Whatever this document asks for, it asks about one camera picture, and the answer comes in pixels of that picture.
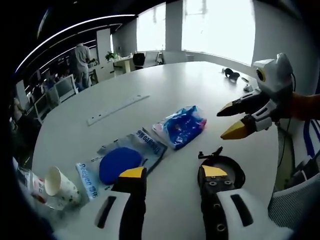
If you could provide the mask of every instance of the plastic bag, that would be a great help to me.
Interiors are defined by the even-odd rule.
[[[186,106],[162,121],[152,129],[173,149],[178,150],[198,136],[207,123],[207,119],[197,106]]]
[[[45,204],[49,198],[45,190],[45,182],[35,175],[31,170],[18,167],[16,174],[19,182],[25,186],[27,192],[37,199],[40,203]]]
[[[98,157],[90,161],[77,163],[75,165],[89,200],[93,200],[103,191],[110,190],[113,184],[105,185],[99,180],[99,166],[102,158],[110,151],[126,147],[138,151],[142,156],[140,166],[146,168],[147,173],[154,169],[162,159],[168,147],[163,143],[153,139],[144,128],[118,138],[114,142],[103,145],[97,151]]]

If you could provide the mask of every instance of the office chair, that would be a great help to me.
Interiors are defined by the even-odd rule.
[[[275,192],[268,207],[269,218],[280,227],[295,229],[319,197],[319,189],[320,173],[298,185]]]
[[[136,70],[144,68],[143,65],[145,64],[145,60],[146,60],[144,53],[142,52],[135,53],[133,55],[132,60]]]

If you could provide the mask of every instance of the ceiling light strip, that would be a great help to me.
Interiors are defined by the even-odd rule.
[[[24,62],[25,62],[36,50],[38,50],[41,46],[43,46],[45,43],[47,43],[48,41],[50,41],[50,40],[53,39],[54,37],[58,36],[59,34],[64,33],[65,31],[68,31],[68,30],[70,30],[70,29],[72,29],[72,28],[74,28],[74,27],[77,27],[77,26],[79,26],[79,25],[86,24],[86,23],[90,23],[90,22],[97,21],[97,20],[110,19],[110,18],[118,18],[118,17],[134,17],[134,16],[135,16],[134,14],[102,16],[102,17],[97,17],[97,18],[94,18],[94,19],[86,20],[86,21],[83,21],[83,22],[79,22],[79,23],[77,23],[77,24],[75,24],[75,25],[69,26],[69,27],[67,27],[66,29],[61,30],[61,31],[57,32],[56,34],[52,35],[51,37],[49,37],[48,39],[46,39],[45,41],[43,41],[42,43],[40,43],[35,49],[33,49],[33,50],[25,57],[25,59],[23,59],[23,61],[19,64],[19,66],[18,66],[17,69],[15,70],[15,73],[19,70],[19,68],[22,66],[22,64],[24,64]]]
[[[104,28],[104,27],[109,27],[109,26],[116,26],[116,25],[119,25],[119,27],[121,27],[121,26],[122,26],[122,23],[112,23],[112,24],[102,25],[102,26],[90,28],[90,29],[87,29],[87,30],[84,30],[84,31],[80,31],[80,32],[78,32],[77,34],[73,34],[73,35],[71,35],[71,36],[68,36],[68,37],[66,37],[66,38],[64,38],[64,39],[56,42],[55,44],[53,44],[52,46],[50,46],[48,49],[54,47],[55,45],[57,45],[57,44],[59,44],[59,43],[61,43],[61,42],[63,42],[64,40],[67,40],[67,39],[69,39],[69,38],[72,38],[72,37],[74,37],[74,36],[76,36],[76,35],[78,35],[78,34],[85,33],[85,32],[87,32],[87,31],[91,31],[91,30],[94,30],[94,29],[99,29],[99,28]],[[43,53],[45,53],[48,49],[45,49],[42,53],[40,53],[38,56],[36,56],[26,67],[29,67],[30,64],[32,64],[39,56],[41,56]]]
[[[95,41],[95,39],[94,39],[94,40],[91,40],[91,41],[84,42],[83,44],[92,43],[92,42],[94,42],[94,41]],[[51,63],[51,62],[52,62],[53,60],[55,60],[56,58],[60,57],[61,55],[65,54],[65,53],[67,53],[67,52],[69,52],[70,50],[75,49],[75,48],[76,48],[76,47],[70,48],[69,50],[64,51],[63,53],[59,54],[58,56],[55,56],[55,57],[52,58],[50,61],[48,61],[45,65],[43,65],[42,67],[40,67],[40,69],[42,69],[43,67],[45,67],[47,64]]]

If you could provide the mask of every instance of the blue sponge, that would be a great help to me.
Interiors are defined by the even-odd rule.
[[[102,183],[113,184],[125,170],[139,167],[142,156],[136,150],[119,147],[108,152],[101,160],[99,178]]]

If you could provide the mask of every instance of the potted plant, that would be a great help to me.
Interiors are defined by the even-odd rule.
[[[113,53],[113,52],[110,52],[108,51],[107,55],[105,55],[105,59],[109,62],[110,60],[114,60],[116,59],[117,57],[117,54],[116,53]]]

